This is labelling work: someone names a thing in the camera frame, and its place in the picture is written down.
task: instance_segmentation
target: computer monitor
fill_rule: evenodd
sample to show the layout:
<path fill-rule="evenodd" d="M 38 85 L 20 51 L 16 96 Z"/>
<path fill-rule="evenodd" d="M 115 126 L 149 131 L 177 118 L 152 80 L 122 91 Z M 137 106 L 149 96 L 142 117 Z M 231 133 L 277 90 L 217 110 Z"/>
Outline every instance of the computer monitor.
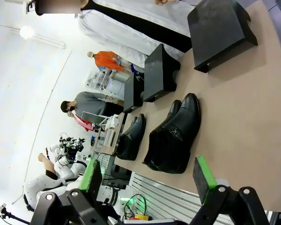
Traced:
<path fill-rule="evenodd" d="M 96 114 L 92 114 L 92 113 L 89 113 L 89 112 L 83 112 L 82 113 L 82 117 L 81 119 L 83 120 L 87 120 L 91 123 L 96 123 L 96 124 L 103 124 L 109 117 L 107 116 L 99 116 L 99 115 L 96 115 Z"/>

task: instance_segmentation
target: orange shirt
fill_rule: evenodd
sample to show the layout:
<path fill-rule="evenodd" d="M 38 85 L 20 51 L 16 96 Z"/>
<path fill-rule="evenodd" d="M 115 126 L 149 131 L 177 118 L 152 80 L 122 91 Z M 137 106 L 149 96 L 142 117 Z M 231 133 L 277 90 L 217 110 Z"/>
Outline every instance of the orange shirt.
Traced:
<path fill-rule="evenodd" d="M 98 67 L 106 67 L 108 69 L 116 69 L 123 71 L 123 68 L 119 66 L 113 58 L 117 58 L 117 55 L 113 52 L 98 52 L 95 55 L 95 64 Z"/>

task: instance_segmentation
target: shoe buckle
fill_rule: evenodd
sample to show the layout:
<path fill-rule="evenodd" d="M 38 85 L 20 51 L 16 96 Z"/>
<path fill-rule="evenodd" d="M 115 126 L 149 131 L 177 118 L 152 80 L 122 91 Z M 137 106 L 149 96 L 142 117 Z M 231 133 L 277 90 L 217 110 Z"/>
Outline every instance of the shoe buckle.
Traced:
<path fill-rule="evenodd" d="M 180 134 L 180 131 L 177 129 L 177 128 L 175 128 L 175 129 L 173 129 L 171 132 L 170 132 L 172 135 L 174 135 L 177 139 L 179 139 L 180 141 L 183 141 L 182 140 L 182 136 L 181 136 L 181 134 Z"/>
<path fill-rule="evenodd" d="M 133 140 L 132 140 L 131 134 L 128 134 L 127 137 L 128 137 L 131 141 L 133 141 Z"/>

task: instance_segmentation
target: tan table surface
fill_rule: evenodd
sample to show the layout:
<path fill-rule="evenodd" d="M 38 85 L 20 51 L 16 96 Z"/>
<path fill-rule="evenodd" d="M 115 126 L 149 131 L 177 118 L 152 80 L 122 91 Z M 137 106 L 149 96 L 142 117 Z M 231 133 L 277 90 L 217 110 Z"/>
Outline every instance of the tan table surface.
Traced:
<path fill-rule="evenodd" d="M 117 139 L 118 139 L 118 135 L 119 135 L 119 132 L 120 132 L 120 129 L 121 129 L 121 126 L 122 126 L 122 123 L 123 123 L 123 118 L 124 118 L 124 114 L 121 113 L 119 116 L 118 116 L 118 125 L 114 128 L 114 130 L 116 131 L 115 133 L 115 136 L 114 136 L 114 139 L 113 139 L 113 143 L 112 143 L 112 146 L 111 147 L 108 147 L 108 146 L 105 146 L 103 145 L 101 148 L 95 148 L 94 146 L 91 147 L 92 150 L 96 151 L 96 152 L 101 152 L 101 153 L 105 153 L 105 154 L 108 154 L 108 155 L 113 155 L 114 152 L 115 152 L 115 149 L 116 149 L 116 143 L 117 143 Z"/>
<path fill-rule="evenodd" d="M 145 114 L 147 126 L 135 161 L 115 163 L 152 180 L 197 193 L 192 178 L 195 156 L 205 156 L 213 174 L 238 190 L 256 189 L 265 210 L 281 211 L 281 45 L 262 1 L 247 8 L 258 46 L 213 68 L 194 70 L 192 50 L 181 59 L 177 90 L 154 103 L 144 103 L 128 115 Z M 202 124 L 183 174 L 150 170 L 142 161 L 149 133 L 165 118 L 175 99 L 195 93 L 201 104 Z"/>

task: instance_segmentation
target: black leather boot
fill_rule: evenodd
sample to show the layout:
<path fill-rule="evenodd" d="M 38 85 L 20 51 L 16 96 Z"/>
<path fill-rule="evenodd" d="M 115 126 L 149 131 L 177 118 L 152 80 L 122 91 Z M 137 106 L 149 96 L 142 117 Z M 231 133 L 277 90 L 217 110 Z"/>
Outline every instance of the black leather boot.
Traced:
<path fill-rule="evenodd" d="M 200 125 L 199 100 L 195 94 L 189 93 L 176 115 L 156 135 L 160 147 L 154 165 L 166 173 L 184 173 Z"/>
<path fill-rule="evenodd" d="M 152 162 L 155 156 L 158 156 L 158 149 L 160 147 L 159 139 L 157 133 L 160 131 L 161 127 L 170 121 L 178 112 L 181 107 L 181 101 L 175 100 L 170 108 L 170 111 L 167 115 L 167 118 L 158 126 L 156 127 L 149 136 L 149 149 L 146 154 L 146 157 L 143 164 L 146 164 L 150 169 L 155 171 L 160 171 Z"/>
<path fill-rule="evenodd" d="M 121 136 L 116 156 L 123 160 L 134 161 L 146 129 L 146 118 L 140 114 L 135 122 Z"/>
<path fill-rule="evenodd" d="M 135 117 L 132 119 L 130 126 L 132 126 L 132 125 L 135 123 L 136 119 L 137 119 L 137 117 L 135 116 Z"/>

